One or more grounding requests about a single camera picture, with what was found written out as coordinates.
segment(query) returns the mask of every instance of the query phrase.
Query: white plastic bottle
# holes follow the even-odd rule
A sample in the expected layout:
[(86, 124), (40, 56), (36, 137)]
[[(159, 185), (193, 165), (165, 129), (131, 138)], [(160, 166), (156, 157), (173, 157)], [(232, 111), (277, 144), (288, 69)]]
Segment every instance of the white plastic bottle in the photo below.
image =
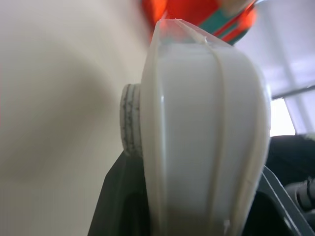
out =
[(121, 103), (143, 156), (153, 235), (240, 235), (265, 163), (270, 99), (242, 53), (182, 20), (158, 22)]

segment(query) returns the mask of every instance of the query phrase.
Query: gray plastic part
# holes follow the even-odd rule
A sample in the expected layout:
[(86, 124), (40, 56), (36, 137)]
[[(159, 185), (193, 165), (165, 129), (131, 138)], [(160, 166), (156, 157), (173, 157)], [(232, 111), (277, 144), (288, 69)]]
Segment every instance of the gray plastic part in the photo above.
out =
[(293, 235), (315, 236), (313, 230), (310, 228), (297, 206), (293, 203), (277, 177), (267, 167), (264, 167), (257, 192), (262, 192), (268, 195), (277, 208), (277, 212), (288, 224)]

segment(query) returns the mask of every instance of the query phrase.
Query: teal stripe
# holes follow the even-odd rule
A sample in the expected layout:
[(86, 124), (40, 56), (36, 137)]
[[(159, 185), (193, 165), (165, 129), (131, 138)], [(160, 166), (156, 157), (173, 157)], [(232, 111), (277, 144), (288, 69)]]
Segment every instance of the teal stripe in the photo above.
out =
[(228, 44), (230, 45), (234, 45), (234, 43), (236, 43), (238, 40), (240, 40), (241, 38), (243, 38), (243, 36), (248, 32), (248, 29), (241, 32), (237, 37), (233, 38), (231, 41), (228, 42)]
[(228, 35), (229, 33), (231, 33), (234, 29), (236, 29), (238, 27), (238, 23), (234, 23), (232, 24), (229, 28), (227, 28), (225, 31), (223, 31), (223, 33), (218, 35), (218, 38), (223, 38), (226, 35)]
[(208, 17), (203, 23), (199, 25), (204, 31), (210, 34), (214, 34), (216, 31), (221, 29), (235, 16), (226, 17), (221, 9), (218, 9), (210, 17)]

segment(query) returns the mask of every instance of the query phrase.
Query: beige wall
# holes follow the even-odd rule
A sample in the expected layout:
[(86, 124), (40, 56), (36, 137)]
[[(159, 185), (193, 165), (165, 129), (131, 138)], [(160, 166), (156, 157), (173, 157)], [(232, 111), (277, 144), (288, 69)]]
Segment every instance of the beige wall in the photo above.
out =
[(131, 0), (4, 0), (0, 28), (0, 235), (85, 236), (146, 25)]

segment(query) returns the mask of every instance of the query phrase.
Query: window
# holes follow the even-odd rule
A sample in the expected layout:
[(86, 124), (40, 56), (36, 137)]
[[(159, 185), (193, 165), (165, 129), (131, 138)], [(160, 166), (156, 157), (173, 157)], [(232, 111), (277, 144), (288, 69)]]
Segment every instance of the window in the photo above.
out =
[(270, 136), (295, 135), (295, 129), (283, 99), (271, 102)]

